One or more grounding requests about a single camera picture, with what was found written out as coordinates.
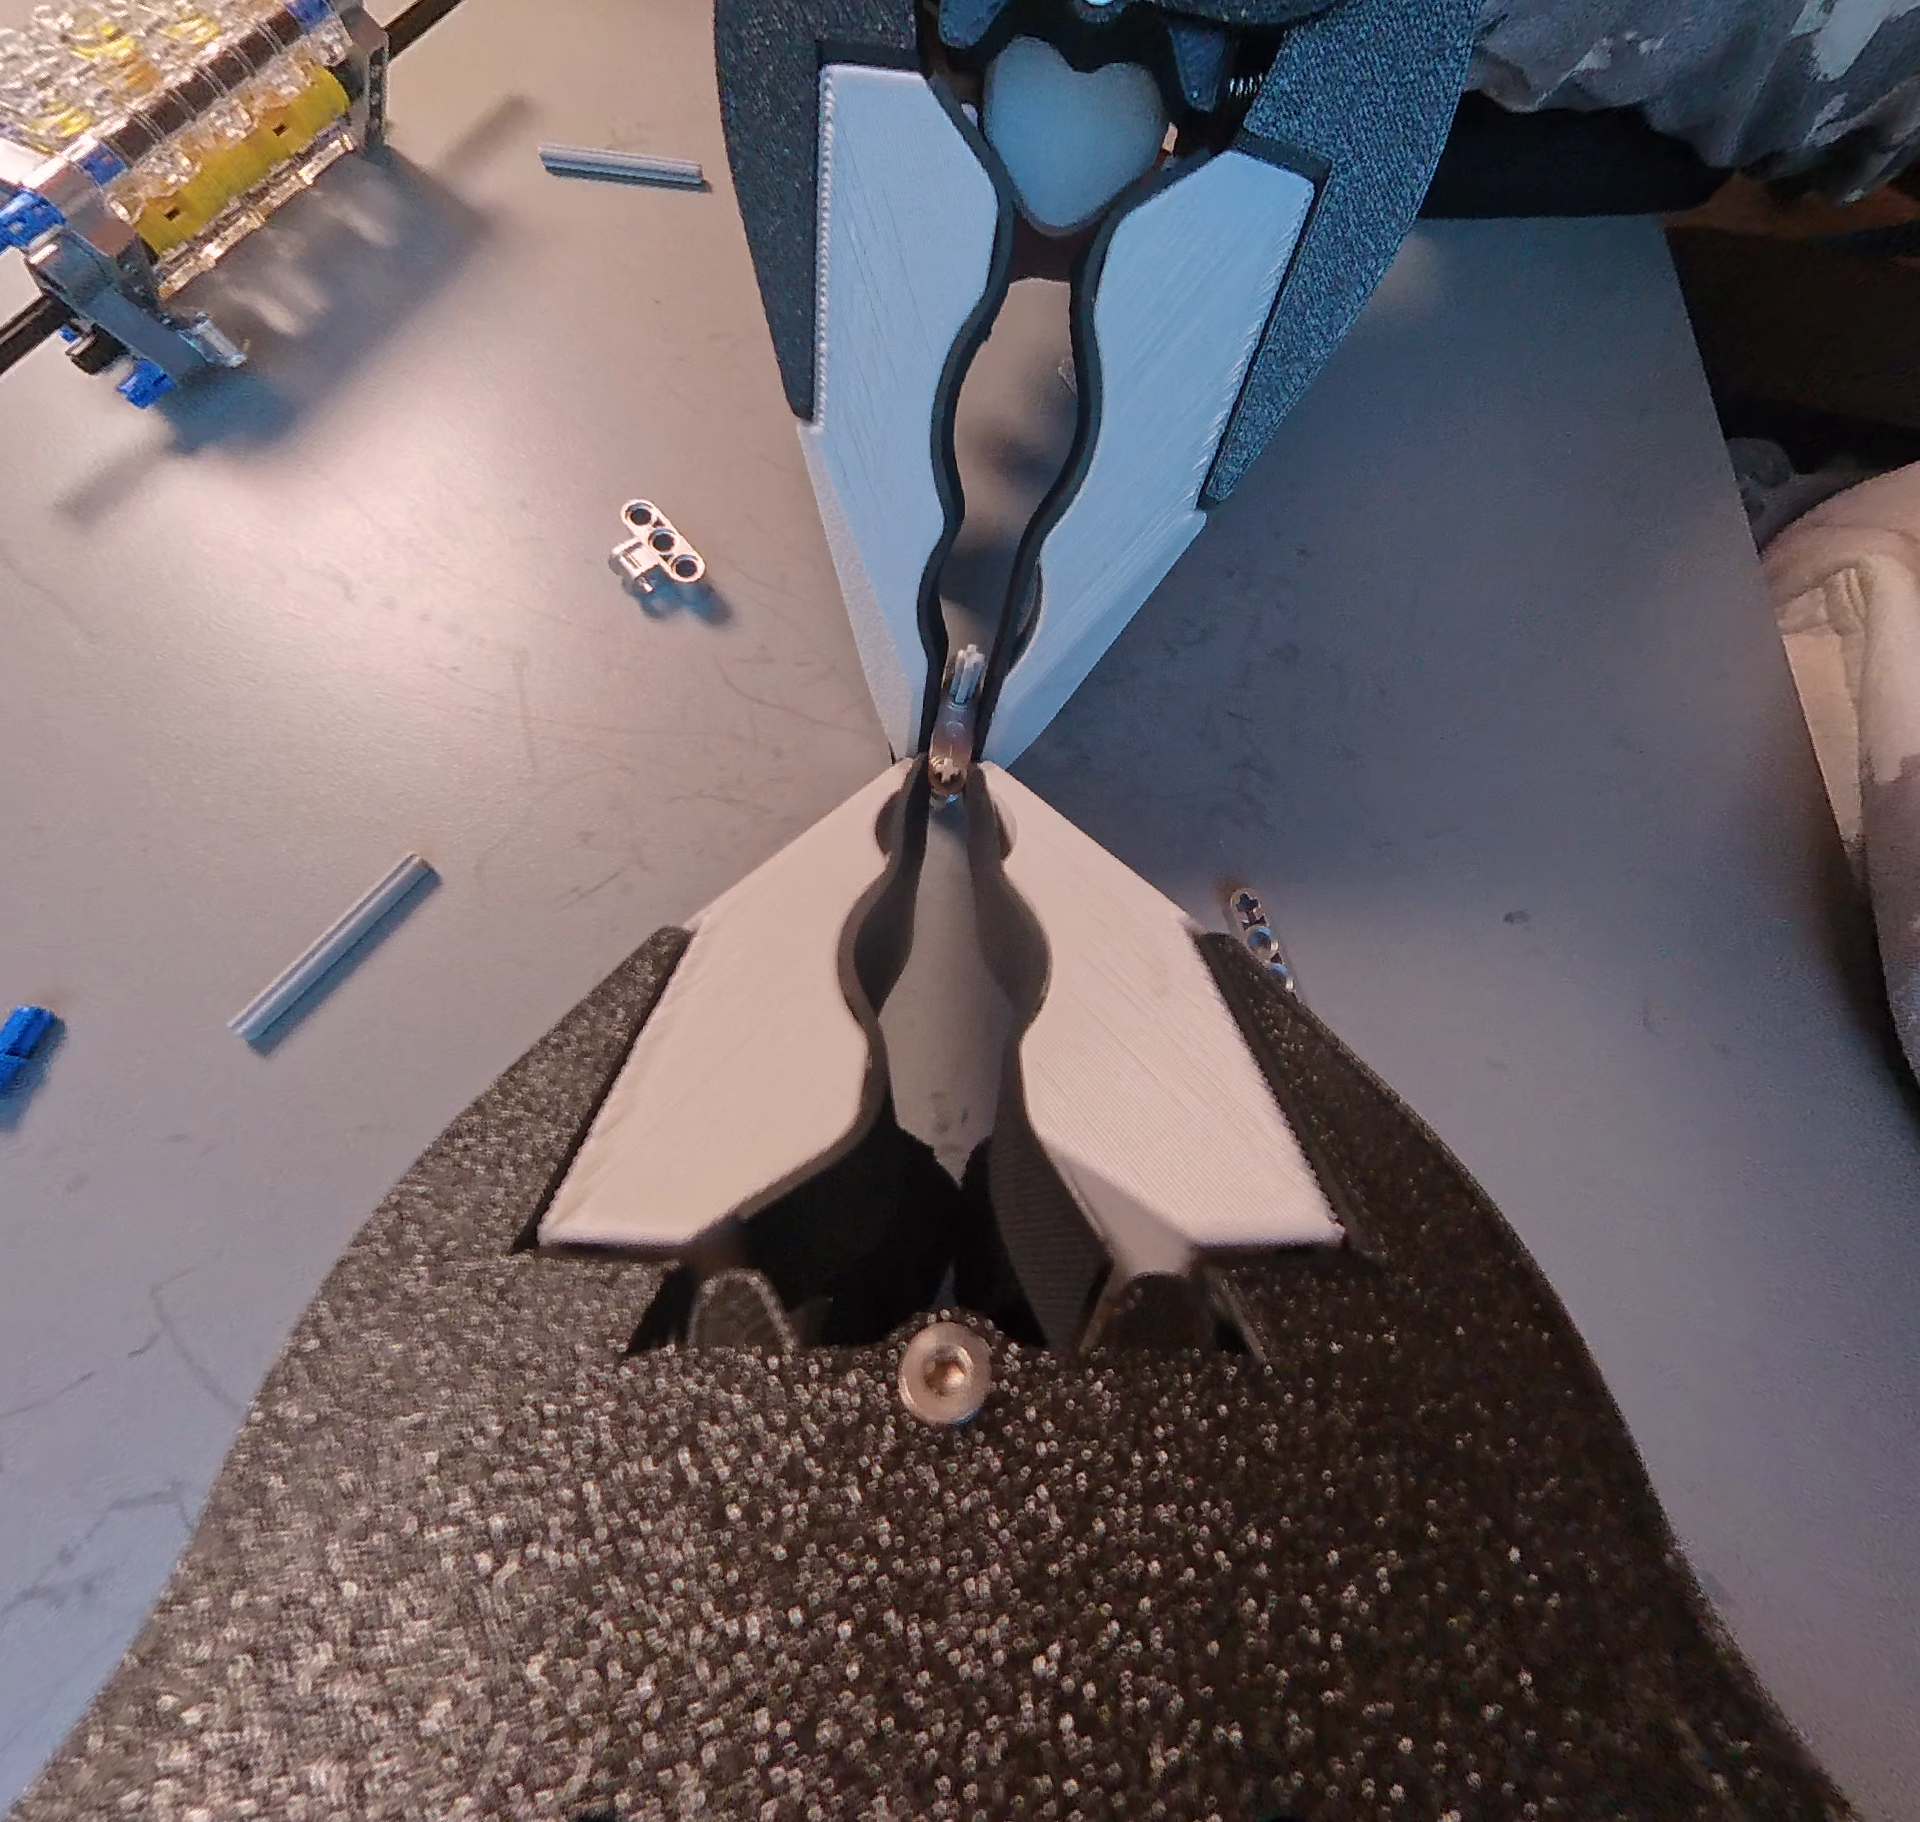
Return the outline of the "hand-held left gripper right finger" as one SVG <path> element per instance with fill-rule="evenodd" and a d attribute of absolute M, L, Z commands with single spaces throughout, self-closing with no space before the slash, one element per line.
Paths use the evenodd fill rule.
<path fill-rule="evenodd" d="M 1188 913 L 995 764 L 969 837 L 1015 1012 L 1006 1092 L 1117 1278 L 1341 1244 Z"/>

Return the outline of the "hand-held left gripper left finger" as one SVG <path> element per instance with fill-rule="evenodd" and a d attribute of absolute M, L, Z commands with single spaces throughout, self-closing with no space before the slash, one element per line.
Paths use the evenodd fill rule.
<path fill-rule="evenodd" d="M 924 765 L 901 762 L 697 913 L 541 1246 L 684 1256 L 864 1138 L 921 859 Z"/>

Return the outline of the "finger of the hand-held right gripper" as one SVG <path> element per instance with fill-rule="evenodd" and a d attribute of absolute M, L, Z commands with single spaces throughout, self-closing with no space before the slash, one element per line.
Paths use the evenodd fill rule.
<path fill-rule="evenodd" d="M 952 407 L 1006 297 L 1010 185 L 944 82 L 822 73 L 812 418 L 800 430 L 825 537 L 897 757 L 920 749 L 927 585 L 959 526 Z"/>
<path fill-rule="evenodd" d="M 1037 542 L 1039 605 L 985 754 L 1019 759 L 1201 535 L 1203 493 L 1314 203 L 1244 151 L 1155 177 L 1101 225 L 1077 303 L 1083 431 Z"/>

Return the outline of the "grey toy connector piece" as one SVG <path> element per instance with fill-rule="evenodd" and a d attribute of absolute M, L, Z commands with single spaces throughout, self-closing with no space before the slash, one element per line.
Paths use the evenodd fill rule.
<path fill-rule="evenodd" d="M 927 780 L 934 813 L 962 797 L 973 773 L 989 660 L 987 650 L 978 643 L 955 647 L 947 654 L 927 751 Z"/>

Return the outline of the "person's right forearm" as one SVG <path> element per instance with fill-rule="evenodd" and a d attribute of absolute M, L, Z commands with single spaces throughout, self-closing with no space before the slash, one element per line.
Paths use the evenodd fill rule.
<path fill-rule="evenodd" d="M 1918 0 L 1486 0 L 1470 88 L 1636 108 L 1711 165 L 1849 202 L 1918 151 Z"/>

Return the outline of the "grey desk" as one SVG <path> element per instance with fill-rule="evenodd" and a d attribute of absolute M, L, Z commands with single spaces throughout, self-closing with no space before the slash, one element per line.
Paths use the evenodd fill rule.
<path fill-rule="evenodd" d="M 468 0 L 139 411 L 4 380 L 4 1800 L 290 1325 L 528 1044 L 883 764 L 712 0 Z M 707 191 L 549 177 L 543 143 Z M 644 497 L 707 561 L 631 593 Z M 1705 1588 L 1916 1817 L 1916 1124 L 1659 225 L 1427 225 L 1021 778 L 1310 1004 L 1589 1338 Z M 228 1023 L 406 854 L 436 883 Z"/>

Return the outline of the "grey cross-hole connector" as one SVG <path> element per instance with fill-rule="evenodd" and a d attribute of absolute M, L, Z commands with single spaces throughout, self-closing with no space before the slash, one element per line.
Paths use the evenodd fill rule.
<path fill-rule="evenodd" d="M 1297 977 L 1262 899 L 1251 887 L 1234 885 L 1224 894 L 1224 913 L 1234 924 L 1240 942 L 1255 962 L 1287 990 L 1292 990 Z"/>

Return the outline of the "grey three-hole toy connector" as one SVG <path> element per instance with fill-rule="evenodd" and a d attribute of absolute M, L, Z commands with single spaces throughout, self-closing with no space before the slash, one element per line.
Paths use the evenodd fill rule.
<path fill-rule="evenodd" d="M 657 505 L 631 499 L 619 520 L 625 539 L 612 550 L 609 566 L 631 593 L 652 596 L 661 579 L 689 588 L 707 578 L 703 556 Z"/>

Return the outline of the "grey toy axle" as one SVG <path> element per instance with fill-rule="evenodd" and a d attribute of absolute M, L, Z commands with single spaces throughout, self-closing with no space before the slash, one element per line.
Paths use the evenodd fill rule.
<path fill-rule="evenodd" d="M 687 194 L 707 191 L 703 167 L 690 158 L 562 143 L 543 143 L 538 156 L 543 169 L 554 179 L 673 188 Z"/>
<path fill-rule="evenodd" d="M 243 1042 L 261 1042 L 302 1004 L 344 972 L 393 918 L 436 883 L 436 868 L 420 854 L 406 854 L 371 889 L 336 918 L 286 972 L 256 994 L 229 1023 Z"/>

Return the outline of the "clear toy engine block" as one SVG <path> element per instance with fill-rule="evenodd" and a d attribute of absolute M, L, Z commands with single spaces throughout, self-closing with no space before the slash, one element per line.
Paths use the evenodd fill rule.
<path fill-rule="evenodd" d="M 61 0 L 4 31 L 2 241 L 36 298 L 2 370 L 61 342 L 149 407 L 240 366 L 182 292 L 384 140 L 391 63 L 462 3 Z"/>

